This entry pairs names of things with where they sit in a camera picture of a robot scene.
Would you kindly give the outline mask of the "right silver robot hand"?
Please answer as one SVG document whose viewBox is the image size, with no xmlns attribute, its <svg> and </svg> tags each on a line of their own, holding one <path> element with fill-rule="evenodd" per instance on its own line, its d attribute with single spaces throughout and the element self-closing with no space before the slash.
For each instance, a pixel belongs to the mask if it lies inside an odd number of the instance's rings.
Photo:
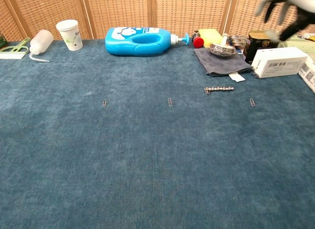
<svg viewBox="0 0 315 229">
<path fill-rule="evenodd" d="M 313 25 L 315 23 L 315 0 L 261 0 L 254 11 L 254 15 L 256 17 L 259 16 L 265 5 L 268 4 L 269 6 L 264 17 L 264 23 L 267 23 L 271 12 L 278 3 L 283 3 L 278 19 L 278 25 L 281 25 L 284 22 L 290 6 L 294 6 L 296 8 L 296 19 L 280 34 L 273 30 L 266 32 L 266 35 L 270 38 L 270 40 L 274 42 L 286 41 L 299 31 L 304 30 L 308 25 Z"/>
</svg>

